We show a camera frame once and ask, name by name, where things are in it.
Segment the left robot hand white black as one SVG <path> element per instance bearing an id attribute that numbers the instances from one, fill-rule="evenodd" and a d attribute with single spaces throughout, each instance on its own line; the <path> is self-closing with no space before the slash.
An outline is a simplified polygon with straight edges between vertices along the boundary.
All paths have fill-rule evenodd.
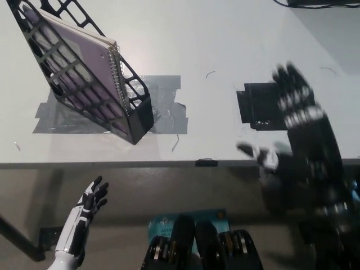
<path id="1" fill-rule="evenodd" d="M 109 184 L 97 177 L 85 189 L 77 204 L 72 208 L 56 245 L 56 251 L 62 251 L 79 257 L 84 253 L 89 227 L 97 212 L 107 203 L 105 196 Z"/>

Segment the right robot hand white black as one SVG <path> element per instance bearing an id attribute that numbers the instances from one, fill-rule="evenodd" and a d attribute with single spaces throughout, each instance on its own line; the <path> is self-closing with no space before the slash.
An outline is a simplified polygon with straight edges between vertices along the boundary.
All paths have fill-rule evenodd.
<path id="1" fill-rule="evenodd" d="M 291 153 L 248 142 L 238 142 L 236 148 L 267 173 L 306 181 L 311 207 L 349 208 L 352 194 L 344 181 L 341 153 L 328 114 L 316 101 L 313 88 L 292 62 L 278 65 L 272 78 Z"/>

